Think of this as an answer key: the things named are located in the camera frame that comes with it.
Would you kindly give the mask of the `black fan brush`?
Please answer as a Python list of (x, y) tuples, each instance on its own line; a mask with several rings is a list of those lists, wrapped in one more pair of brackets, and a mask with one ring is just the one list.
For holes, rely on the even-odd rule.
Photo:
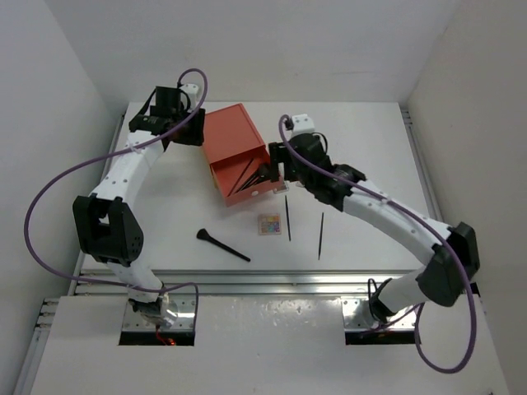
[(261, 164), (258, 169), (236, 190), (240, 192), (256, 184), (270, 180), (270, 168), (267, 164)]

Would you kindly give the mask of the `small black powder brush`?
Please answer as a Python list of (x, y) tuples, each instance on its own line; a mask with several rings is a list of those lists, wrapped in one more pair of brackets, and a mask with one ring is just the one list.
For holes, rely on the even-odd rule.
[(261, 176), (252, 176), (248, 178), (241, 186), (238, 187), (236, 190), (236, 193), (239, 193), (247, 188), (251, 188), (252, 186), (259, 184), (264, 181), (264, 178)]

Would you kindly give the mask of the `orange drawer box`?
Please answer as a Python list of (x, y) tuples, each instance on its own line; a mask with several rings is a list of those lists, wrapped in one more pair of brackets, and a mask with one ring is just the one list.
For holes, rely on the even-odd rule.
[[(273, 191), (281, 182), (265, 181), (239, 193), (241, 186), (261, 164), (270, 163), (266, 143), (243, 104), (234, 104), (205, 115), (203, 151), (213, 181), (226, 206), (247, 201), (259, 194)], [(252, 165), (238, 183), (231, 187), (251, 158)]]

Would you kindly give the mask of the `thin black pencil brush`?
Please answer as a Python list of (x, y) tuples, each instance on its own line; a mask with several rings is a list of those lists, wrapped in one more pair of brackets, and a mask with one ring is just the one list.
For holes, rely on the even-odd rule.
[(324, 214), (325, 213), (322, 212), (321, 213), (321, 217), (320, 217), (319, 243), (318, 243), (318, 253), (317, 253), (318, 260), (321, 259), (322, 248), (323, 248), (323, 241), (324, 241), (324, 217), (325, 217)]

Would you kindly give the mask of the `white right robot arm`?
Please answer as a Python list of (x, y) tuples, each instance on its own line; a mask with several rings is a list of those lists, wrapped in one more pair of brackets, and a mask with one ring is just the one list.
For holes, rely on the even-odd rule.
[(323, 204), (363, 220), (404, 246), (421, 269), (383, 282), (369, 299), (368, 314), (376, 322), (410, 305), (432, 301), (451, 307), (464, 290), (460, 272), (472, 278), (480, 267), (474, 229), (427, 219), (388, 198), (359, 170), (334, 164), (317, 133), (302, 133), (287, 144), (268, 146), (272, 180), (280, 175), (299, 181)]

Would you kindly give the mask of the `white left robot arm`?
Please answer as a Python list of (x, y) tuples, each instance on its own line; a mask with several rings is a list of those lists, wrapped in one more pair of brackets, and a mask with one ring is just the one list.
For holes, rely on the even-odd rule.
[(128, 124), (125, 150), (89, 196), (72, 205), (83, 253), (104, 263), (128, 289), (134, 312), (156, 327), (168, 327), (170, 297), (148, 264), (140, 261), (144, 234), (133, 204), (156, 161), (172, 142), (201, 146), (204, 109), (197, 109), (199, 86), (158, 86)]

